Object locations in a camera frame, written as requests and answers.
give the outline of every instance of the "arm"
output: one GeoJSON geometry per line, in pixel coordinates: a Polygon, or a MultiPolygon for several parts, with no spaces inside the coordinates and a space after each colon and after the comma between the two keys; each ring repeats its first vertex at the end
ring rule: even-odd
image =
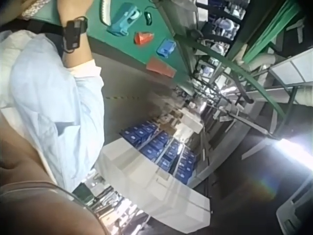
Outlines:
{"type": "MultiPolygon", "coordinates": [[[[58,11],[63,27],[68,21],[86,16],[86,12],[92,5],[93,0],[58,0],[58,11]]],[[[73,53],[65,53],[65,66],[72,68],[92,60],[91,49],[87,34],[81,34],[80,47],[73,53]]]]}

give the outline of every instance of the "cord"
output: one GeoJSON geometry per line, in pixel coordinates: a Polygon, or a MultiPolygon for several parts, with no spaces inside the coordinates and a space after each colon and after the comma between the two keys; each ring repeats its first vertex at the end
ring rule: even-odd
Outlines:
{"type": "Polygon", "coordinates": [[[154,4],[155,6],[147,6],[143,11],[146,11],[149,8],[152,9],[159,9],[161,7],[162,2],[164,2],[164,0],[158,0],[156,3],[153,2],[153,0],[148,0],[150,3],[154,4]]]}

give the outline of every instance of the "green workbench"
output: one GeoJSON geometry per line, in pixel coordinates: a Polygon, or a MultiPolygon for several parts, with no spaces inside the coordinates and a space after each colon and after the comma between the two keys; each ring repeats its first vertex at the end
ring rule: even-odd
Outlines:
{"type": "MultiPolygon", "coordinates": [[[[111,1],[111,19],[118,11],[119,7],[126,1],[123,0],[112,0],[111,1]]],[[[142,12],[144,12],[147,6],[155,5],[150,3],[148,0],[127,0],[135,4],[142,12]]],[[[176,48],[175,51],[169,56],[168,59],[162,58],[157,55],[157,48],[161,45],[165,38],[172,39],[173,36],[166,26],[162,16],[157,9],[149,7],[147,11],[151,12],[153,18],[153,24],[151,26],[146,25],[144,16],[142,15],[130,28],[129,35],[125,37],[116,37],[109,32],[107,32],[107,26],[100,21],[100,5],[101,0],[94,0],[94,3],[90,10],[88,11],[88,35],[99,41],[102,41],[112,47],[115,47],[125,54],[133,57],[134,59],[140,61],[143,64],[147,64],[152,56],[155,56],[168,65],[172,66],[177,70],[174,77],[174,82],[181,83],[182,79],[185,78],[187,68],[182,60],[179,50],[176,48]],[[151,32],[154,33],[154,39],[147,45],[137,46],[134,43],[135,32],[151,32]]],[[[56,0],[51,0],[47,5],[45,5],[36,15],[34,19],[45,21],[51,24],[60,24],[59,16],[57,13],[56,0]]]]}

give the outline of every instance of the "blue plastic piece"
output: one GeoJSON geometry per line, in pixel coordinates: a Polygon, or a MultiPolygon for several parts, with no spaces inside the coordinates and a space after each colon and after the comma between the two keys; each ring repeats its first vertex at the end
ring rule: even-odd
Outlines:
{"type": "Polygon", "coordinates": [[[125,2],[119,8],[107,29],[108,32],[115,36],[127,36],[128,29],[142,15],[142,12],[132,3],[125,2]]]}
{"type": "Polygon", "coordinates": [[[168,58],[169,55],[175,50],[176,48],[176,42],[170,39],[164,39],[160,47],[157,49],[157,54],[168,58]]]}

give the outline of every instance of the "black wristband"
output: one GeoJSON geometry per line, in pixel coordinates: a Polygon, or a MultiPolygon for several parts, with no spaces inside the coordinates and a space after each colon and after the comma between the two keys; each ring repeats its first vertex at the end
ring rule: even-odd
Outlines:
{"type": "Polygon", "coordinates": [[[80,46],[80,35],[86,33],[88,20],[81,16],[72,21],[68,21],[66,27],[63,28],[64,34],[64,51],[72,53],[80,46]]]}

